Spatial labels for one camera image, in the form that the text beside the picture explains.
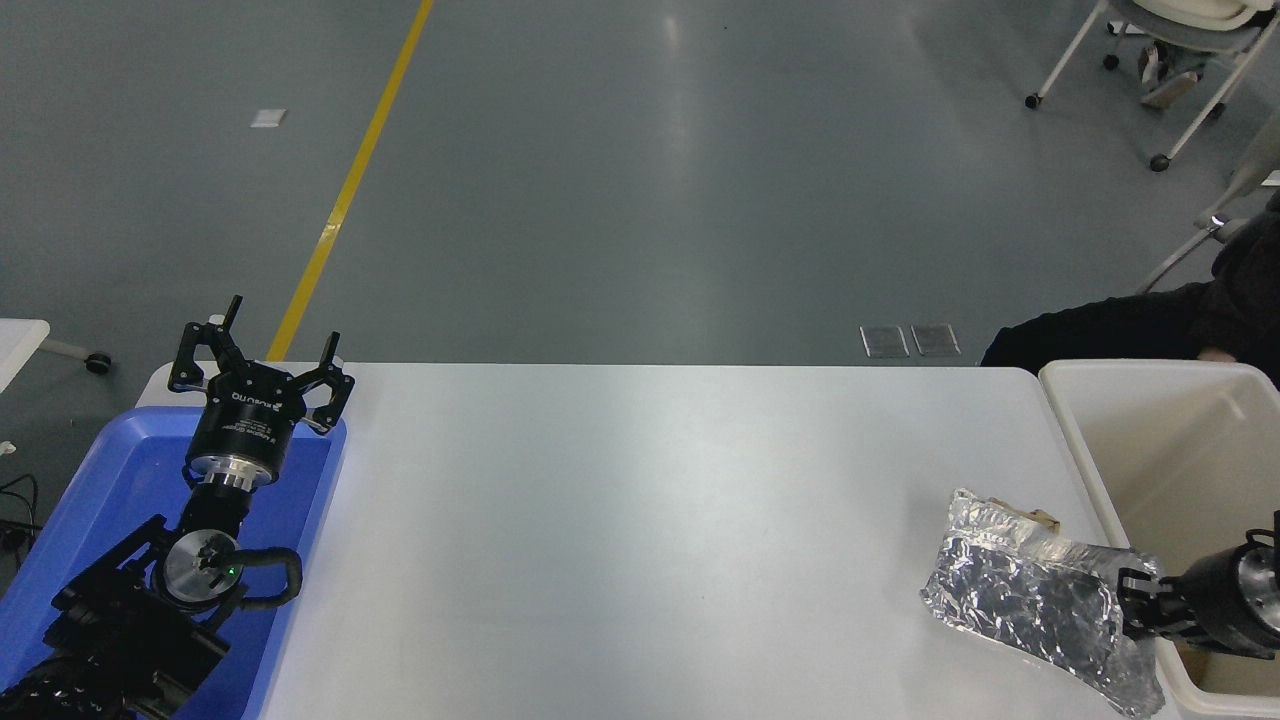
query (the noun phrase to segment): person's hand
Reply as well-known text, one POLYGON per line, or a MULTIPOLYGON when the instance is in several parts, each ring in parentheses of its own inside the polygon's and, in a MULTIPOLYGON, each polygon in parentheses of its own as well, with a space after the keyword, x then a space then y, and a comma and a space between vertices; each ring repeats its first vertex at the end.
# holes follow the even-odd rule
POLYGON ((1208 360, 1211 363, 1235 363, 1235 355, 1231 355, 1221 347, 1213 347, 1212 345, 1204 346, 1204 348, 1201 350, 1199 356, 1196 359, 1208 360))

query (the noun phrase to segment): aluminum foil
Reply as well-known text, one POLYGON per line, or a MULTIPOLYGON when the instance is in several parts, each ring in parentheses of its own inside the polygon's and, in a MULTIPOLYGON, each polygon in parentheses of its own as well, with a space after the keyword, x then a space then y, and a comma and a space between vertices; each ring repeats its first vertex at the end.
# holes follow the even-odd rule
POLYGON ((1124 635, 1120 568, 1161 577, 1153 557, 1061 538, 966 489, 951 498, 951 527, 920 591, 943 623, 1075 675, 1126 717, 1164 705, 1151 641, 1124 635))

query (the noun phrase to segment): caster wheel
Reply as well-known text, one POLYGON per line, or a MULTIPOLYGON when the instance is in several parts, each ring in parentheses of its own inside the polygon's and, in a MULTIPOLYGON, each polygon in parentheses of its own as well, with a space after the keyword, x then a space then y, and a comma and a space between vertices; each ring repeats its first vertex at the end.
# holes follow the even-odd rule
POLYGON ((95 375, 105 375, 111 369, 111 356, 106 352, 93 352, 84 359, 84 369, 95 375))

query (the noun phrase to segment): metal floor plate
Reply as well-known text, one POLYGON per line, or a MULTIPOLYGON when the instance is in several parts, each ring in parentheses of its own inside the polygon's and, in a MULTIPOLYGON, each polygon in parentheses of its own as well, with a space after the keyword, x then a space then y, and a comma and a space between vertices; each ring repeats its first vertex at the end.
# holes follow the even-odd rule
POLYGON ((906 337, 897 325, 860 327, 868 357, 910 357, 906 337))
POLYGON ((960 343, 951 325, 911 325, 915 347, 925 357, 960 355, 960 343))

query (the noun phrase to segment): white storage bin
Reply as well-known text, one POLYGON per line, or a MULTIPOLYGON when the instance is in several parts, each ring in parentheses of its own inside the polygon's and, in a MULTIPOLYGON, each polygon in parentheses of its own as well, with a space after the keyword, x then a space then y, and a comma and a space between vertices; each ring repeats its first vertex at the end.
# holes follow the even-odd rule
MULTIPOLYGON (((1180 360, 1062 360, 1041 372, 1107 539, 1180 574, 1271 528, 1280 509, 1280 393, 1254 368, 1180 360)), ((1172 644, 1158 660, 1178 703, 1207 717, 1280 717, 1280 660, 1212 655, 1196 687, 1172 644)))

